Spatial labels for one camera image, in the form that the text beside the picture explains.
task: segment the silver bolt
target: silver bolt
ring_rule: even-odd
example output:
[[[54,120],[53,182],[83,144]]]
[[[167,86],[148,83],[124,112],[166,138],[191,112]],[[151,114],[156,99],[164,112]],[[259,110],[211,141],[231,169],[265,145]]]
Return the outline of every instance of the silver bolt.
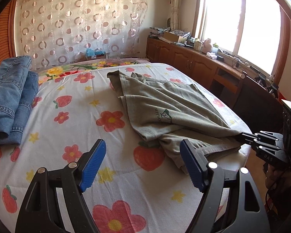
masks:
[[[242,167],[242,168],[241,168],[241,172],[242,172],[243,174],[247,174],[249,171],[248,171],[248,169],[247,169],[246,167]]]
[[[216,169],[218,167],[218,165],[215,162],[209,162],[208,166],[212,169]]]
[[[44,173],[45,172],[45,168],[44,167],[40,167],[39,169],[38,169],[38,173]]]
[[[68,166],[69,166],[69,168],[75,168],[75,167],[77,167],[77,163],[71,162]]]

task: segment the curtain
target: curtain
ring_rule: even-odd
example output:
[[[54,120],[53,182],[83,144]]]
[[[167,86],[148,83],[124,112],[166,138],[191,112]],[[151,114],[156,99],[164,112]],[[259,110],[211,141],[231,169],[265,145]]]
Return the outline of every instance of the curtain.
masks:
[[[19,0],[18,30],[33,69],[83,61],[87,48],[136,56],[147,0]]]
[[[171,30],[179,29],[180,4],[181,4],[181,0],[171,0],[171,17],[170,17]]]

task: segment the wooden floor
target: wooden floor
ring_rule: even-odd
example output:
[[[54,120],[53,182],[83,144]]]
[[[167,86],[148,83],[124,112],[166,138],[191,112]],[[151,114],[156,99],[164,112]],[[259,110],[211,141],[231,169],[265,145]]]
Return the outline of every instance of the wooden floor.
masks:
[[[265,194],[267,188],[265,186],[265,173],[263,172],[263,164],[265,162],[255,155],[255,151],[251,149],[246,168],[249,170],[257,188],[259,190],[260,196],[262,198],[263,204],[265,204]]]

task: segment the jeans pocket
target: jeans pocket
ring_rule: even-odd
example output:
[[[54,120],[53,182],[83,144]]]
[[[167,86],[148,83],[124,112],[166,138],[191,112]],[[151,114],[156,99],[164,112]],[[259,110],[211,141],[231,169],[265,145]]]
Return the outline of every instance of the jeans pocket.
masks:
[[[13,83],[20,90],[22,90],[30,64],[31,58],[29,56],[21,56],[15,58],[9,65],[6,72],[3,74],[2,82]]]

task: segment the human hand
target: human hand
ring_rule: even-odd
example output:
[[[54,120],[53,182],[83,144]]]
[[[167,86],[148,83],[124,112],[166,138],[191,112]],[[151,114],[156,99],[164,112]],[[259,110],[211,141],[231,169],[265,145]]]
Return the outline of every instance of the human hand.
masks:
[[[283,180],[283,184],[280,185],[280,187],[279,187],[280,188],[279,191],[282,193],[291,186],[291,172],[288,170],[285,173],[283,173],[282,171],[275,170],[275,168],[269,164],[268,170],[266,172],[266,179],[265,179],[266,188],[267,189],[270,189],[270,188],[275,189],[277,184],[275,183],[273,186],[272,186],[272,184],[279,177]]]

